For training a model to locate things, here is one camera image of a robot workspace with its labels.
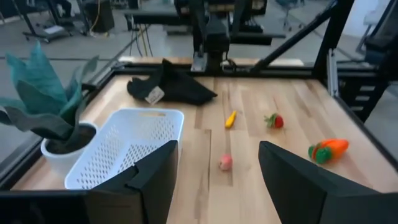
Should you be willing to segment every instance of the black cloth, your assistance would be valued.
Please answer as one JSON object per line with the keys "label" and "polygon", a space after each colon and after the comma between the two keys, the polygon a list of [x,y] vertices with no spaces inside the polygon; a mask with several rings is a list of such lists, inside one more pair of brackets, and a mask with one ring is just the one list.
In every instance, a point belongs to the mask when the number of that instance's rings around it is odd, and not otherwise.
{"label": "black cloth", "polygon": [[172,63],[165,59],[161,68],[148,79],[132,78],[127,84],[127,91],[135,99],[145,100],[156,86],[165,93],[161,101],[202,105],[217,96],[189,75],[175,71]]}

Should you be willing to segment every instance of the white basket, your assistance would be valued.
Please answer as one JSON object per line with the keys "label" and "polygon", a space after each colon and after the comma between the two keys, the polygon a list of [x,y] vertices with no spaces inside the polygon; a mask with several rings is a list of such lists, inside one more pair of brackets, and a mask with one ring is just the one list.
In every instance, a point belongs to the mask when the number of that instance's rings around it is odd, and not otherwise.
{"label": "white basket", "polygon": [[178,141],[184,115],[178,110],[121,109],[114,112],[65,178],[66,189],[92,189],[118,175],[169,140]]}

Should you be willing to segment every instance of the black panel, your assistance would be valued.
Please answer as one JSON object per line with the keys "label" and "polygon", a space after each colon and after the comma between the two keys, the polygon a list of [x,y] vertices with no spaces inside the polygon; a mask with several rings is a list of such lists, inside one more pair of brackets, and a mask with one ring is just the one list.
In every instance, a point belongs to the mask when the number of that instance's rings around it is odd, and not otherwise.
{"label": "black panel", "polygon": [[265,141],[259,162],[282,224],[397,223],[398,193],[381,194]]}
{"label": "black panel", "polygon": [[177,180],[178,143],[169,141],[136,162],[138,174],[127,184],[141,192],[148,224],[164,224]]}
{"label": "black panel", "polygon": [[340,98],[365,122],[388,86],[388,80],[381,78],[345,81],[340,85]]}
{"label": "black panel", "polygon": [[326,197],[311,179],[317,167],[269,142],[260,142],[259,162],[282,224],[317,224]]}
{"label": "black panel", "polygon": [[145,224],[138,192],[113,194],[90,191],[85,202],[90,224]]}
{"label": "black panel", "polygon": [[396,224],[398,194],[328,195],[323,211],[320,224]]}
{"label": "black panel", "polygon": [[83,199],[87,194],[78,190],[0,192],[0,220],[5,224],[89,223]]}
{"label": "black panel", "polygon": [[138,173],[138,170],[135,166],[131,166],[121,172],[120,174],[110,178],[109,180],[99,184],[94,187],[93,190],[103,190],[107,192],[113,193],[129,193],[135,194],[138,192],[137,190],[130,189],[126,187],[126,184],[134,178]]}

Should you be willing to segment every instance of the desk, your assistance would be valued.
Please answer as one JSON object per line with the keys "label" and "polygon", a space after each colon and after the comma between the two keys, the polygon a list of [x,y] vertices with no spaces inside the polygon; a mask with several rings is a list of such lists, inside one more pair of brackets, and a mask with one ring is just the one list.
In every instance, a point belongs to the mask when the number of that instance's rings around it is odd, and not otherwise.
{"label": "desk", "polygon": [[[123,61],[160,62],[160,58],[124,57]],[[191,59],[170,58],[173,63]],[[235,60],[254,63],[255,60]],[[299,60],[274,64],[300,66]],[[88,105],[81,119],[101,126],[120,108],[148,107],[126,91],[131,76],[114,77]],[[280,223],[257,160],[259,141],[268,140],[308,159],[309,145],[324,138],[345,138],[350,148],[326,168],[380,192],[398,191],[398,175],[339,104],[315,80],[209,78],[197,80],[218,96],[205,106],[158,103],[185,115],[182,157],[168,223]],[[238,111],[234,126],[224,122]],[[264,115],[278,112],[285,128],[266,128]],[[219,170],[224,153],[234,158],[233,171]],[[14,190],[62,189],[63,180],[41,158]]]}

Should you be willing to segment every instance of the black stand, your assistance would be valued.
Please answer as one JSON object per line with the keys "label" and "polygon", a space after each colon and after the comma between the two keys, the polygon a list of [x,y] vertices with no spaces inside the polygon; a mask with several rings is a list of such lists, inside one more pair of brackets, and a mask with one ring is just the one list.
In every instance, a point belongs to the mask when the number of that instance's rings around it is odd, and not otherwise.
{"label": "black stand", "polygon": [[[58,21],[58,17],[56,15],[55,9],[51,3],[51,1],[47,1],[49,4],[49,10],[52,14],[52,17],[54,19],[55,25],[59,26],[59,21]],[[66,36],[72,36],[72,33],[70,33],[69,31],[63,29],[57,32],[54,32],[53,34],[48,34],[46,33],[44,30],[42,32],[36,32],[36,30],[34,29],[32,23],[30,22],[29,17],[27,16],[24,7],[25,6],[21,6],[21,2],[20,1],[15,1],[16,7],[18,8],[18,11],[21,12],[22,17],[24,18],[26,25],[28,26],[30,32],[22,32],[22,34],[25,35],[26,40],[30,40],[30,37],[34,37],[36,39],[39,39],[41,41],[44,41],[46,43],[50,43],[52,40],[60,38],[60,37],[66,37]]]}

